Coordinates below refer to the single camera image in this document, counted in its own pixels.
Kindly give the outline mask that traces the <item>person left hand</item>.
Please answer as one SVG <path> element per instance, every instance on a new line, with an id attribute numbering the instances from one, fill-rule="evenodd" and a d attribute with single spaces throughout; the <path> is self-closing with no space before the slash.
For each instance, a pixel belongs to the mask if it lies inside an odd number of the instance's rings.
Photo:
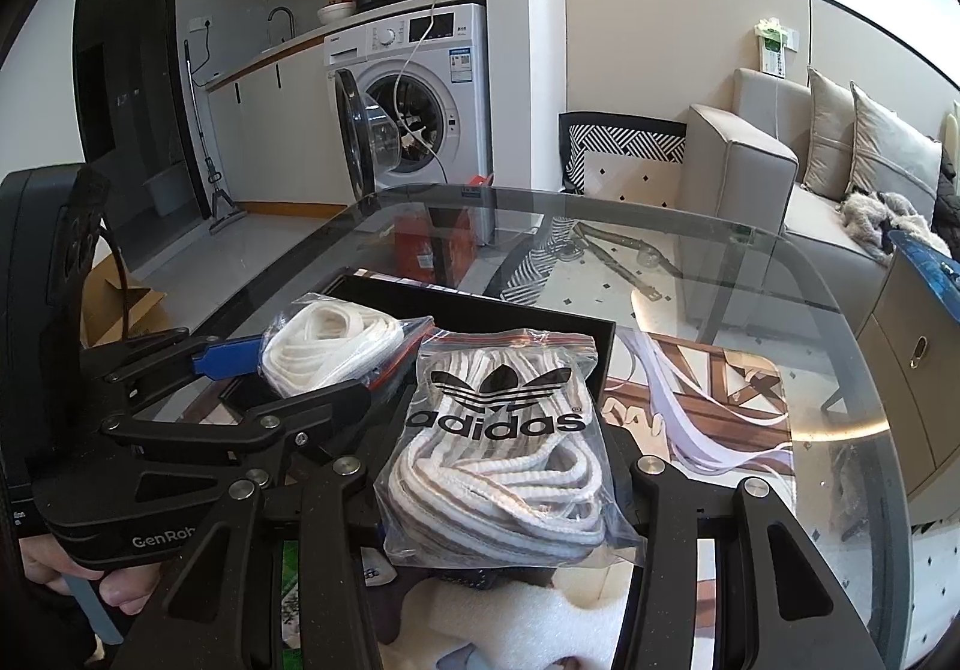
<path id="1" fill-rule="evenodd" d="M 83 579 L 99 585 L 99 597 L 106 605 L 126 615 L 138 615 L 160 582 L 160 564 L 126 567 L 117 571 L 94 571 L 75 563 L 52 535 L 36 535 L 20 540 L 25 576 L 45 585 L 57 594 L 68 594 L 68 578 Z"/>

